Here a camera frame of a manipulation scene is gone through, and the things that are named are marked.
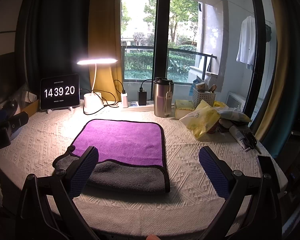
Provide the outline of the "purple and grey towel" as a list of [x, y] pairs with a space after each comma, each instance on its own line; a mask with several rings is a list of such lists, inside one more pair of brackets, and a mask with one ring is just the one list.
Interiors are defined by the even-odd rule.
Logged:
[[89, 146], [98, 150], [89, 186], [124, 193], [169, 193], [165, 135], [159, 124], [90, 120], [66, 152], [53, 161], [53, 167], [67, 169]]

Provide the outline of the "white tube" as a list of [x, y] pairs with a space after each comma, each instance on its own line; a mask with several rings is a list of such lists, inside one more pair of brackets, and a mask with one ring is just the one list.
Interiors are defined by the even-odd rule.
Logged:
[[229, 132], [232, 135], [232, 137], [238, 142], [241, 148], [243, 148], [244, 151], [250, 150], [250, 146], [246, 137], [236, 126], [231, 126], [229, 128]]

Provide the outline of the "grey patterned pouch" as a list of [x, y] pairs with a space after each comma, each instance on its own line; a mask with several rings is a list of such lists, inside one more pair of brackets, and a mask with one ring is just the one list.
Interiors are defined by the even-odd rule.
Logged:
[[239, 122], [251, 122], [251, 119], [242, 112], [238, 111], [219, 111], [220, 117], [222, 119], [232, 120], [232, 121], [239, 121]]

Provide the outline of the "white desk lamp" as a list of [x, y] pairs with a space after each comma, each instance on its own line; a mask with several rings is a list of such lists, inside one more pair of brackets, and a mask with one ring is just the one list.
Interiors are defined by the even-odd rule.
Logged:
[[84, 105], [83, 113], [86, 115], [93, 115], [97, 113], [104, 107], [102, 95], [95, 92], [95, 84], [97, 79], [97, 66], [98, 65], [110, 65], [116, 63], [117, 60], [114, 58], [92, 58], [92, 59], [83, 59], [77, 62], [80, 66], [94, 65], [94, 78], [91, 85], [91, 92], [84, 94]]

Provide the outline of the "tablet showing clock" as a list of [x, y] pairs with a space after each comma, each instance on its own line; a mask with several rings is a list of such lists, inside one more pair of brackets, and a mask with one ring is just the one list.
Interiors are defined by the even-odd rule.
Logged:
[[41, 80], [39, 105], [42, 111], [77, 107], [79, 104], [78, 74], [47, 77]]

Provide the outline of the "white plastic basket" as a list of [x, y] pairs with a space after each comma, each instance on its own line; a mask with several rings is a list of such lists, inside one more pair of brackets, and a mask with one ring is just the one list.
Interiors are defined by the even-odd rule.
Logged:
[[197, 107], [202, 100], [213, 107], [215, 101], [216, 93], [211, 92], [199, 92], [195, 88], [193, 89], [192, 102], [194, 107]]

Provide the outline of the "yellow tissue pack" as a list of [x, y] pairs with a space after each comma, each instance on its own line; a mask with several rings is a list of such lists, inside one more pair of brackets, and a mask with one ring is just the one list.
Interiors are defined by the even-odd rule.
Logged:
[[184, 116], [186, 116], [187, 114], [195, 110], [192, 101], [180, 100], [180, 99], [175, 100], [174, 108], [175, 108], [175, 118], [177, 120], [183, 118]]

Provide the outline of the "white power strip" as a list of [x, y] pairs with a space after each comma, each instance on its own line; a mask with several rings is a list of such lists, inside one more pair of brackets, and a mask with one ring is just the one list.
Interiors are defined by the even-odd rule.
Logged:
[[147, 101], [145, 105], [140, 105], [138, 101], [129, 101], [128, 107], [153, 107], [154, 103], [153, 101]]

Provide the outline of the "white charger plug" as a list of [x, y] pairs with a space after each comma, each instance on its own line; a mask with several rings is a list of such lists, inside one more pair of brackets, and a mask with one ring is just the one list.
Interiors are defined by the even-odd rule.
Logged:
[[129, 106], [128, 94], [126, 93], [126, 91], [124, 89], [122, 90], [122, 93], [121, 93], [121, 103], [122, 103], [123, 108], [128, 108], [128, 106]]

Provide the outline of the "black power adapter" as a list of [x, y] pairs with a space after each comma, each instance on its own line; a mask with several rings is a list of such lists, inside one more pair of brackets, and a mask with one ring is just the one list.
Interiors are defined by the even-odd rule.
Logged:
[[138, 104], [139, 106], [147, 105], [147, 92], [142, 87], [138, 91]]

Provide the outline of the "white hanging shirt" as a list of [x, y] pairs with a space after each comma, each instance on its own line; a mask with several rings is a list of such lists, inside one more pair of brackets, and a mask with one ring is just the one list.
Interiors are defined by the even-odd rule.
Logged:
[[255, 63], [256, 29], [255, 19], [248, 16], [241, 24], [239, 46], [236, 61], [246, 64], [247, 69], [253, 70]]

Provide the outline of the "black balcony railing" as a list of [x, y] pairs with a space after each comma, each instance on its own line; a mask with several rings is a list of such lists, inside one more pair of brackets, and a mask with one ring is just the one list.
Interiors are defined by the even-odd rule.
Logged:
[[[153, 47], [122, 46], [121, 55], [125, 81], [136, 82], [153, 76]], [[203, 79], [216, 59], [215, 55], [199, 53], [189, 48], [168, 48], [167, 78], [176, 83], [191, 83], [196, 77]]]

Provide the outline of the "dark green curtain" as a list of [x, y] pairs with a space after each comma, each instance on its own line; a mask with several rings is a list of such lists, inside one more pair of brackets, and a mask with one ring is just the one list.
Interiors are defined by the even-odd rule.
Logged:
[[43, 78], [78, 74], [89, 88], [88, 67], [77, 65], [88, 55], [90, 0], [23, 0], [17, 21], [15, 53], [25, 69], [30, 91], [39, 94]]

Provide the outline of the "dark hanging garment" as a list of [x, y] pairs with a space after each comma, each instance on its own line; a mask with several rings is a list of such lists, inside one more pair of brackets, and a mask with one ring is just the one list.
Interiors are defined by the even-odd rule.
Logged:
[[266, 42], [270, 42], [271, 41], [271, 33], [272, 33], [271, 26], [266, 24], [265, 30], [266, 30]]

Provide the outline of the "yellow curtain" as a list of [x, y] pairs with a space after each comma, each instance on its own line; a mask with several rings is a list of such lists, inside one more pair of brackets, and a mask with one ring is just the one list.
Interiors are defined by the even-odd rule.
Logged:
[[[116, 63], [97, 66], [95, 90], [109, 101], [121, 100], [121, 0], [90, 0], [88, 57], [114, 58]], [[94, 78], [90, 67], [90, 81]]]

